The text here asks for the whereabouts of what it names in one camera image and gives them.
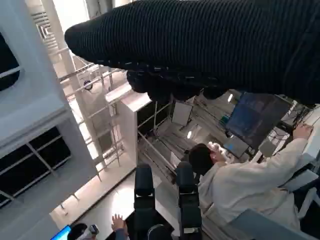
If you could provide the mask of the right robot hand black glove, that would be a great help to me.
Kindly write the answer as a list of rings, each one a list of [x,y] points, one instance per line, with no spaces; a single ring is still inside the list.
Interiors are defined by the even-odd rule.
[[[320,101],[317,0],[138,0],[65,31],[84,60],[162,101],[233,89]]]

